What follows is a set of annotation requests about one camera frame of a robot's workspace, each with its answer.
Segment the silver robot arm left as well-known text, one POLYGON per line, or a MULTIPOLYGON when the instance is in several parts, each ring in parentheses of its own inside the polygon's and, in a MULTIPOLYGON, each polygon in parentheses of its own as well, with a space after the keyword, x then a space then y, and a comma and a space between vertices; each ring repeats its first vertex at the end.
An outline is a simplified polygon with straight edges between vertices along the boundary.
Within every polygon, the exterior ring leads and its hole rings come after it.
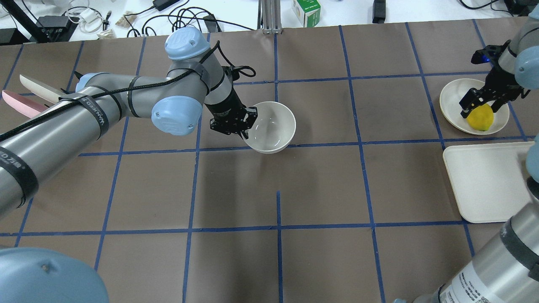
POLYGON ((164 42, 171 60, 165 77, 108 72, 77 75, 75 92, 1 135, 1 217, 25 205, 39 187, 124 117, 148 118, 164 133, 194 131, 206 106, 210 128, 248 138, 258 112, 246 107, 233 82, 239 68, 220 65, 200 30, 176 30, 164 42))

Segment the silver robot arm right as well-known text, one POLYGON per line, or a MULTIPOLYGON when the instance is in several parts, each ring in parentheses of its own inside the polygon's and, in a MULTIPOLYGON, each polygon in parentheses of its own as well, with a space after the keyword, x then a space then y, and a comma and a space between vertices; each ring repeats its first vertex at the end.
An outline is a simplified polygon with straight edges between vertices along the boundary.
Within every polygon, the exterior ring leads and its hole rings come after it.
MULTIPOLYGON (((497 112, 517 97, 525 98, 539 86, 538 8, 523 27, 503 45, 476 50, 473 64, 491 63, 482 88, 470 88, 459 102, 468 118, 481 106, 497 112)), ((537 303, 538 202, 529 202, 510 217, 472 260, 431 295, 416 303, 537 303)))

